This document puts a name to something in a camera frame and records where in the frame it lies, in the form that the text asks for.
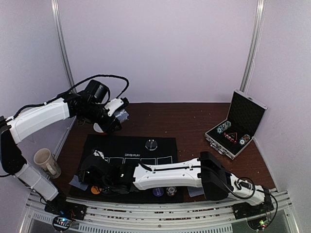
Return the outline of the orange big blind button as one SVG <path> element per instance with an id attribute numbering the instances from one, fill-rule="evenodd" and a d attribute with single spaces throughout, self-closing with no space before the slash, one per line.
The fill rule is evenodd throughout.
<path id="1" fill-rule="evenodd" d="M 92 186 L 92 187 L 91 187 L 91 193 L 92 193 L 93 195 L 99 195 L 99 194 L 101 194 L 101 192 L 102 192 L 102 189 L 101 189 L 101 188 L 99 188 L 99 187 L 97 187 L 97 186 Z"/>

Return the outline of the deck of playing cards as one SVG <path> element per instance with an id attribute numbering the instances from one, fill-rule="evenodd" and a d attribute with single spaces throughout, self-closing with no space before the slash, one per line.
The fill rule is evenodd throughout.
<path id="1" fill-rule="evenodd" d="M 115 111 L 114 116 L 120 123 L 122 123 L 128 119 L 129 114 L 125 109 L 122 109 L 120 111 Z"/>

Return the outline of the purple small blind button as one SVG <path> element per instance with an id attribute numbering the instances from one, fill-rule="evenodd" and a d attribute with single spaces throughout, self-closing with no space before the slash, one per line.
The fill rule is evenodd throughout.
<path id="1" fill-rule="evenodd" d="M 164 189 L 162 187 L 153 188 L 153 195 L 156 197 L 162 197 L 164 195 Z"/>

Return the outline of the poker chip stack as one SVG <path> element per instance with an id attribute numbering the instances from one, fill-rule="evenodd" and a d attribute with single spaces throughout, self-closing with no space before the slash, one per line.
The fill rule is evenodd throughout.
<path id="1" fill-rule="evenodd" d="M 175 186 L 170 186 L 170 187 L 167 187 L 166 188 L 166 194 L 169 196 L 169 197 L 173 197 L 175 196 L 177 193 L 177 188 Z"/>

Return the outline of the single playing card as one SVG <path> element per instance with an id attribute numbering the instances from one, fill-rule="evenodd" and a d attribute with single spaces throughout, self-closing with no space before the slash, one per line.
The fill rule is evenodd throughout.
<path id="1" fill-rule="evenodd" d="M 204 194 L 202 187 L 187 187 L 190 197 L 197 197 Z"/>

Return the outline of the black green chip stack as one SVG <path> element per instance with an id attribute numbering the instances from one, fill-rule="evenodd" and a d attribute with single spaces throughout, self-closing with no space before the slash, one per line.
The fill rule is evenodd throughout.
<path id="1" fill-rule="evenodd" d="M 111 190 L 109 188 L 103 188 L 102 189 L 102 194 L 103 195 L 109 195 L 111 193 Z"/>

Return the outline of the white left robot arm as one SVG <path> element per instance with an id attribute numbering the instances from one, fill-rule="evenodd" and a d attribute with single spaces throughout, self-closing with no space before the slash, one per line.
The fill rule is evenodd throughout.
<path id="1" fill-rule="evenodd" d="M 96 123 L 105 133 L 120 130 L 118 114 L 129 101 L 117 96 L 103 103 L 109 94 L 107 86 L 92 80 L 83 91 L 74 93 L 68 90 L 43 104 L 28 105 L 14 116 L 0 118 L 0 163 L 3 170 L 51 201 L 51 208 L 60 216 L 70 211 L 69 203 L 59 197 L 60 192 L 51 181 L 28 163 L 17 145 L 33 133 L 72 117 Z"/>

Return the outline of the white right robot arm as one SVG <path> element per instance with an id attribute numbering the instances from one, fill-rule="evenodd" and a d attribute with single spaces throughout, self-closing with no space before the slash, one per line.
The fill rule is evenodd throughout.
<path id="1" fill-rule="evenodd" d="M 249 178 L 238 178 L 226 170 L 210 152 L 188 161 L 148 165 L 143 162 L 114 165 L 96 150 L 82 163 L 78 179 L 108 193 L 128 194 L 159 187 L 188 186 L 202 188 L 206 200 L 233 198 L 249 205 L 253 214 L 260 214 L 271 203 L 266 188 Z"/>

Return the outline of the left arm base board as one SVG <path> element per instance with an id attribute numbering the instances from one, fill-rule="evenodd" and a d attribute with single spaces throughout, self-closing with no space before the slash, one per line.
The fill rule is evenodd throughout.
<path id="1" fill-rule="evenodd" d="M 86 205 L 69 202 L 64 194 L 58 194 L 53 200 L 40 197 L 40 202 L 45 205 L 45 212 L 55 215 L 52 226 L 60 233 L 67 231 L 76 220 L 84 220 L 86 215 Z"/>

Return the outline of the right arm base board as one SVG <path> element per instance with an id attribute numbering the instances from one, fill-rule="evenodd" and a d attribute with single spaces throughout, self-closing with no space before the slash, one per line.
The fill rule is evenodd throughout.
<path id="1" fill-rule="evenodd" d="M 265 230 L 272 218 L 274 206 L 270 202 L 252 206 L 249 203 L 243 202 L 233 205 L 233 213 L 235 219 L 246 218 L 248 227 L 255 231 Z"/>

